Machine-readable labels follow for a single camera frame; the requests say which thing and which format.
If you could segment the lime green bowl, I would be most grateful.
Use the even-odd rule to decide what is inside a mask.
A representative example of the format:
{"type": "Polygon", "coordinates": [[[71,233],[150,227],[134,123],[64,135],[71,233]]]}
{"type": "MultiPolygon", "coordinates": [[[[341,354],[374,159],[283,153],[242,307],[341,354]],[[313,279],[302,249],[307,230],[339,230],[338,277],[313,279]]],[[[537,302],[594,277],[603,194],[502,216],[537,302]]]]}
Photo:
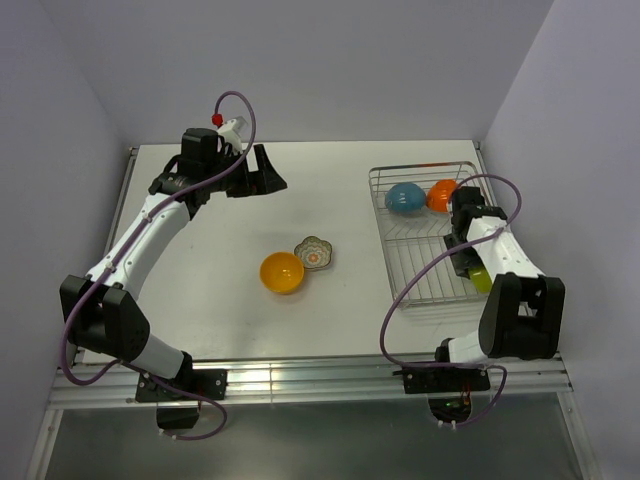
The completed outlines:
{"type": "Polygon", "coordinates": [[[470,268],[468,270],[469,279],[479,293],[488,294],[493,286],[493,281],[484,266],[470,268]]]}

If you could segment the white bowl orange outside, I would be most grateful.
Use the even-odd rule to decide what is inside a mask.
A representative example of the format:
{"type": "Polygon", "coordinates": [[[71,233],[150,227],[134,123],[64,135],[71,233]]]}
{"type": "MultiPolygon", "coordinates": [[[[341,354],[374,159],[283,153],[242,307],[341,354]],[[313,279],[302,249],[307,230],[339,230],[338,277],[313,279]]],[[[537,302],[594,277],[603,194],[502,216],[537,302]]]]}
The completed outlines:
{"type": "Polygon", "coordinates": [[[437,181],[427,192],[426,206],[437,213],[447,213],[448,204],[457,183],[453,179],[437,181]]]}

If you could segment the blue ceramic bowl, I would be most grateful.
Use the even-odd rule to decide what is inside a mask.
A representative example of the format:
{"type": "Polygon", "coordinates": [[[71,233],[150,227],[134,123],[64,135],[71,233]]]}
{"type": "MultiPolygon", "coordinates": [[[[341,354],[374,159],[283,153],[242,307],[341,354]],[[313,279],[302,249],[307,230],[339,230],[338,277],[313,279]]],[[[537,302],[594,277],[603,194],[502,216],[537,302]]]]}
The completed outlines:
{"type": "Polygon", "coordinates": [[[412,214],[426,206],[426,193],[415,183],[398,183],[385,194],[385,207],[396,214],[412,214]]]}

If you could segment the yellow orange bowl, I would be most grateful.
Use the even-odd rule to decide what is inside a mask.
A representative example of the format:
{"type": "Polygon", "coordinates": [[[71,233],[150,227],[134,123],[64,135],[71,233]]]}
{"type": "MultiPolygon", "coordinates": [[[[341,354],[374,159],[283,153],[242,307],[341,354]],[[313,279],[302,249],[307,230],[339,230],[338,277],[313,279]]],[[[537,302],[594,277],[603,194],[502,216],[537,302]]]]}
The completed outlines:
{"type": "Polygon", "coordinates": [[[259,269],[265,288],[276,294],[290,294],[301,286],[305,276],[302,261],[290,252],[275,252],[267,256],[259,269]]]}

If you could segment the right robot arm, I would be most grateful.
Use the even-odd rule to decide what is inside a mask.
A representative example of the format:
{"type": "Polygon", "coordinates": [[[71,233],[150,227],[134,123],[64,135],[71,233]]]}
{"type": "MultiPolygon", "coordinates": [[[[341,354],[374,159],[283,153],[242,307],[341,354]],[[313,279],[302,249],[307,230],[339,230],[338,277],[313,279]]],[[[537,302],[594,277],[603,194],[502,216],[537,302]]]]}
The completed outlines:
{"type": "Polygon", "coordinates": [[[550,359],[557,351],[566,288],[526,256],[507,225],[502,208],[486,203],[481,189],[456,188],[451,195],[447,248],[472,245],[450,256],[455,273],[487,280],[488,297],[477,329],[445,339],[436,350],[435,383],[452,390],[468,374],[465,363],[488,359],[550,359]]]}

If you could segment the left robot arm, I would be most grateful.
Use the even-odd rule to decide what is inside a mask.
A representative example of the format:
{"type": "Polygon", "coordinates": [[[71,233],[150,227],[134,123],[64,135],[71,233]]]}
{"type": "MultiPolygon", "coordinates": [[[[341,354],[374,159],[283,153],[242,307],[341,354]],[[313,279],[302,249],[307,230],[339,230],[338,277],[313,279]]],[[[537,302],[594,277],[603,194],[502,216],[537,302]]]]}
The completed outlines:
{"type": "Polygon", "coordinates": [[[172,399],[191,394],[192,357],[152,334],[137,300],[167,246],[212,194],[244,198],[286,189],[265,147],[255,144],[250,152],[256,170],[249,169],[248,150],[233,130],[185,131],[179,153],[152,181],[140,212],[120,240],[87,274],[69,275],[62,282],[64,346],[105,354],[159,377],[159,388],[172,399]]]}

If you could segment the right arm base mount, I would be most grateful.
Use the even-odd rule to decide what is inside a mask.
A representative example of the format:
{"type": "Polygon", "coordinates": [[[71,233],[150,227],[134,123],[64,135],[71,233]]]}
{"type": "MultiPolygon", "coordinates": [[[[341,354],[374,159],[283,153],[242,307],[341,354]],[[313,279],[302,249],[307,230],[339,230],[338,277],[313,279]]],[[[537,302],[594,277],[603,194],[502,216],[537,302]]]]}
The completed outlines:
{"type": "Polygon", "coordinates": [[[427,395],[431,414],[451,426],[468,421],[472,414],[473,392],[490,389],[485,371],[460,368],[401,368],[394,372],[407,395],[427,395]]]}

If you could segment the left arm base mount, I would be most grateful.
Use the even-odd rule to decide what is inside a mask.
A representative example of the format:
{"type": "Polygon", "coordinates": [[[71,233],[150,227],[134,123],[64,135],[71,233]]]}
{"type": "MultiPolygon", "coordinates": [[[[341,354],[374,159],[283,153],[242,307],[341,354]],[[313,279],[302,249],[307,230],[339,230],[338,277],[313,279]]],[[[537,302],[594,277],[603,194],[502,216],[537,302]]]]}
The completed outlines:
{"type": "Polygon", "coordinates": [[[228,413],[220,401],[225,398],[227,380],[225,369],[197,369],[186,381],[141,374],[134,399],[138,404],[156,404],[156,424],[162,434],[183,441],[202,440],[226,426],[228,413]],[[221,413],[220,424],[209,433],[187,434],[198,423],[205,405],[221,413]]]}

